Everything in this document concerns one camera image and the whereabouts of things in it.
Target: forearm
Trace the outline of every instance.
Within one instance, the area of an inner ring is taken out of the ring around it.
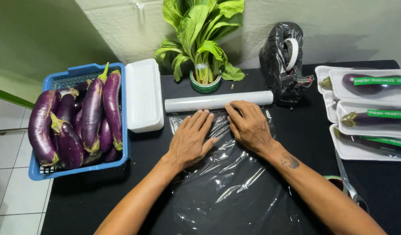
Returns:
[[[258,153],[298,192],[309,208],[336,235],[380,235],[381,227],[342,191],[297,160],[278,142]]]
[[[95,235],[137,234],[152,205],[178,172],[174,163],[162,157],[150,173],[115,206]]]

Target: hand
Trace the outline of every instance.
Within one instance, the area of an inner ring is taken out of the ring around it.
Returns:
[[[213,113],[209,113],[209,110],[199,110],[193,117],[187,116],[180,123],[169,151],[164,156],[167,161],[178,167],[179,172],[204,158],[218,141],[218,138],[211,138],[205,142],[212,121]]]
[[[232,106],[238,108],[242,116]],[[260,107],[247,101],[232,101],[225,109],[235,139],[263,157],[275,140]]]

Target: arm tattoo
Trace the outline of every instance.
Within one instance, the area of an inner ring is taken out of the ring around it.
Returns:
[[[290,155],[289,153],[282,153],[281,155],[283,156],[283,159],[280,161],[284,167],[290,167],[292,169],[299,167],[298,160],[292,157],[292,155]]]

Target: tiled floor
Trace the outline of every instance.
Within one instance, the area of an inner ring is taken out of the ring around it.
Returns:
[[[30,110],[0,100],[0,130],[26,128]],[[52,179],[33,181],[27,132],[0,136],[0,235],[39,235]]]

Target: black tablecloth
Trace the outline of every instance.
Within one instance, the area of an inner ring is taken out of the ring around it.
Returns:
[[[321,64],[304,65],[304,75],[314,75]],[[337,67],[398,69],[396,61],[361,61],[324,64]],[[246,69],[241,82],[223,80],[214,94],[265,90],[259,69]],[[200,96],[188,79],[180,84],[172,76],[161,77],[164,99]],[[279,142],[294,156],[322,175],[339,175],[329,134],[324,100],[317,82],[305,91],[293,110],[273,106],[271,115]],[[54,179],[43,235],[93,234],[114,206],[145,177],[172,139],[168,118],[159,131],[130,135],[130,155],[124,168],[95,171]],[[351,184],[366,200],[372,217],[388,234],[401,234],[401,162],[343,161]],[[153,206],[140,234],[176,234],[168,187]]]

